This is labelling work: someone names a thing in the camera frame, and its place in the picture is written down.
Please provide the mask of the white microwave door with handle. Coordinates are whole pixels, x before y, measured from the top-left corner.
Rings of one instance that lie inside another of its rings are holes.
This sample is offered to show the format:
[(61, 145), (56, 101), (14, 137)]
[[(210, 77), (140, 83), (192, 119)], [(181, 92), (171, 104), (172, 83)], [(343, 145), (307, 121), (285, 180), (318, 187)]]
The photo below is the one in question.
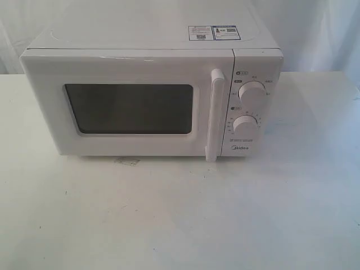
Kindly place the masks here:
[(230, 49), (28, 49), (20, 60), (60, 154), (221, 154)]

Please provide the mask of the white microwave oven body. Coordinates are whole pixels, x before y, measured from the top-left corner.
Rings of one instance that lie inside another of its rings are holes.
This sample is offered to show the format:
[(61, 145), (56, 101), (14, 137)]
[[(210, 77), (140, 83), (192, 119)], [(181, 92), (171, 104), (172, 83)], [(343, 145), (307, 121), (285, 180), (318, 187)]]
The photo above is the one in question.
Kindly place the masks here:
[[(236, 25), (241, 40), (189, 40), (189, 26)], [(224, 121), (221, 153), (217, 157), (246, 157), (258, 147), (280, 77), (283, 54), (264, 24), (250, 11), (230, 12), (109, 9), (80, 12), (70, 9), (27, 48), (70, 50), (231, 50), (235, 57)], [(265, 103), (258, 109), (242, 105), (238, 91), (250, 81), (262, 83)], [(253, 134), (236, 134), (233, 122), (250, 115), (258, 123)]]

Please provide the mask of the lower white timer knob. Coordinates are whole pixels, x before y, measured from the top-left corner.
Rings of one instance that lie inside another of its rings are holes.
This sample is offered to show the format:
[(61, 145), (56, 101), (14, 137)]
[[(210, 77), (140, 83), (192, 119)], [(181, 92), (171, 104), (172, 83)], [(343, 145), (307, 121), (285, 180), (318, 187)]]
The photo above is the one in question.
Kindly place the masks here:
[(257, 120), (250, 115), (243, 115), (233, 122), (233, 130), (236, 134), (253, 134), (258, 130)]

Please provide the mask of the upper white control knob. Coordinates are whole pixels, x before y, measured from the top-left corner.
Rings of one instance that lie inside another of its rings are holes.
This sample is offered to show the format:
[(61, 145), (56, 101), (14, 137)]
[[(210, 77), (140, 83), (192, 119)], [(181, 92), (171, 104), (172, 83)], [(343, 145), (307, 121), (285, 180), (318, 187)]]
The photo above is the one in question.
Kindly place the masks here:
[(239, 99), (247, 109), (258, 109), (266, 101), (266, 89), (262, 83), (250, 81), (245, 83), (238, 90)]

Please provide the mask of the blue white warning sticker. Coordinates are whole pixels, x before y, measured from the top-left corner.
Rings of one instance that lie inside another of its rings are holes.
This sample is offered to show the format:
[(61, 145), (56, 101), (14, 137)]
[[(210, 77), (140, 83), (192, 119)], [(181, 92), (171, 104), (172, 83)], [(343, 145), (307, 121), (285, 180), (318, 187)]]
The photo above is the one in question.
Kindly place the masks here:
[(190, 41), (240, 41), (236, 25), (189, 26)]

